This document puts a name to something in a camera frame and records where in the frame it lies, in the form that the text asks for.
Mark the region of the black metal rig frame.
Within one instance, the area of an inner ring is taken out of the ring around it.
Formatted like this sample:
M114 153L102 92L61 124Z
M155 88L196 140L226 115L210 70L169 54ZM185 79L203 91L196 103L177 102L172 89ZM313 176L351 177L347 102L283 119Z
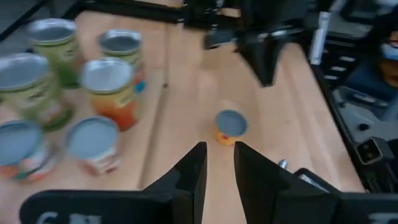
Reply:
M240 15L228 16L224 9L239 12L235 0L179 0L179 6L167 6L145 0L75 0L62 15L74 19L83 11L103 12L170 24L206 28L208 26L239 26Z

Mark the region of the tall green oranges can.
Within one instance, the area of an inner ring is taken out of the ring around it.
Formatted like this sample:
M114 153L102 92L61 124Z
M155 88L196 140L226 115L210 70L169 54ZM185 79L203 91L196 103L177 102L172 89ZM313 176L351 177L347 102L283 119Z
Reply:
M31 22L27 28L34 52L49 61L64 88L78 88L80 68L85 62L76 36L75 22L48 18Z

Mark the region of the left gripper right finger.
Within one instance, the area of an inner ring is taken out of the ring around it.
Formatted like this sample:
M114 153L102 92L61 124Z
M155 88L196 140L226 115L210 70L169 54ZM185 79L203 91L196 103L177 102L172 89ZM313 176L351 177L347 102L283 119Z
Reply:
M234 171L247 224L291 224L285 199L291 173L246 143L234 145Z

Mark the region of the short diced tomatoes can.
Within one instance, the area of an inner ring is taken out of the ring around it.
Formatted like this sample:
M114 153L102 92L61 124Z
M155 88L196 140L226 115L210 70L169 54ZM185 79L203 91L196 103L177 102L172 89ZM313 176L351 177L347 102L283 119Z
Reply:
M65 137L65 149L87 173L109 174L121 164L119 127L104 116L91 116L75 123Z

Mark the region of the short yellow pineapple rings can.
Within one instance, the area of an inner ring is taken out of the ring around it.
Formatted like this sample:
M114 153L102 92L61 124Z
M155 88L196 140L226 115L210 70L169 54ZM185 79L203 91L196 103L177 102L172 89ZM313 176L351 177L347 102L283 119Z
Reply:
M221 110L215 116L215 138L225 146L241 141L248 130L246 118L236 110Z

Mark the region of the grey chair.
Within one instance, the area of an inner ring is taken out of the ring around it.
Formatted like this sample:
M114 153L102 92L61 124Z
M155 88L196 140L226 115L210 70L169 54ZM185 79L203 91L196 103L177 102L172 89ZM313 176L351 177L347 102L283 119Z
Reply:
M333 90L332 95L354 142L370 137L386 141L398 139L398 91L389 101L346 86Z

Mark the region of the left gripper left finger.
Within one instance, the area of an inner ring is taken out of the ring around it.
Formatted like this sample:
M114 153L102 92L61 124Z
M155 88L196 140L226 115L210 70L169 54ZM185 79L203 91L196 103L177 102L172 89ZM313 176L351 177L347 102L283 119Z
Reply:
M162 177L143 189L167 193L166 218L162 224L201 224L207 179L207 144L197 143Z

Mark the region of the tall tomatoes can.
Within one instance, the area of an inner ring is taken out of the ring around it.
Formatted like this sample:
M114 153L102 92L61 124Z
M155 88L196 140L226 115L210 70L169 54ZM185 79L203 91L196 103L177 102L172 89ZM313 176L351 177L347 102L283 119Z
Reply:
M102 53L107 57L121 58L130 63L134 69L136 93L146 88L146 73L142 54L142 36L136 30L111 29L98 37Z

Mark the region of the tall red pineapple can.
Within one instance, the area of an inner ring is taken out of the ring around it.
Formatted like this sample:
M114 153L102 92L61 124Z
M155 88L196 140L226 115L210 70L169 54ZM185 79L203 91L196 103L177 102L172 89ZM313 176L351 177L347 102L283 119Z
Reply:
M96 114L113 120L121 131L139 120L139 103L134 84L134 67L125 60L104 57L86 62L80 85L88 93Z

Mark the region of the black crossbeam silver brackets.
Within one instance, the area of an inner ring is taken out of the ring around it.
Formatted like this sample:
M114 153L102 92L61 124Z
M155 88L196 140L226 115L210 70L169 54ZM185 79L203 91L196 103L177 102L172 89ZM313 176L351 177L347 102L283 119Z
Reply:
M348 104L343 102L334 91L348 77L348 71L332 70L332 67L348 69L357 62L360 55L357 50L358 38L347 34L330 31L330 22L336 13L324 10L318 13L317 28L304 35L303 45L310 71L322 95L326 106L324 113L316 112L315 118L320 121L325 132L326 151L329 153L326 171L316 168L315 172L345 192L369 192L369 185L362 180L363 174L354 157L353 139L348 125L341 114Z

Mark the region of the person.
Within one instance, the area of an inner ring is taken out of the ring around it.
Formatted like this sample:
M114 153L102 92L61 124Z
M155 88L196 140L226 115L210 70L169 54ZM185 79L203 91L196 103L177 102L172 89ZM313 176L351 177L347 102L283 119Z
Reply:
M373 20L354 45L359 64L341 85L354 94L392 101L398 96L398 7Z

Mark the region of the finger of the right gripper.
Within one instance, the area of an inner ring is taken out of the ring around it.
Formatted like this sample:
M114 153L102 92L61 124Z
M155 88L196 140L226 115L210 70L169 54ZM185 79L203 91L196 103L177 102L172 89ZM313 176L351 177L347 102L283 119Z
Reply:
M276 76L279 55L288 38L269 39L265 49L265 81L264 86L272 86Z
M239 54L251 68L254 76L263 86L262 65L258 47L261 43L256 37L244 37L239 40Z

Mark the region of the short oranges can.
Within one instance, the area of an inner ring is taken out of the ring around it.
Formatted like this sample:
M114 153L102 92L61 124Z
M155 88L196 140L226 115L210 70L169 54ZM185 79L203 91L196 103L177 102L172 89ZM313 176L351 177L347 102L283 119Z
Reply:
M35 182L48 176L57 161L57 148L39 125L22 120L0 125L1 175L18 182Z

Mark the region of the tall green pears can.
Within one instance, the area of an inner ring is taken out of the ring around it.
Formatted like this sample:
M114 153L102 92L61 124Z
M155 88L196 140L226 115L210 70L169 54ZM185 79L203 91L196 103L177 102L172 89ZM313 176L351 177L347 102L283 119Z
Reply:
M21 118L46 131L63 128L74 109L63 96L58 76L48 60L37 54L20 53L0 57L0 99Z

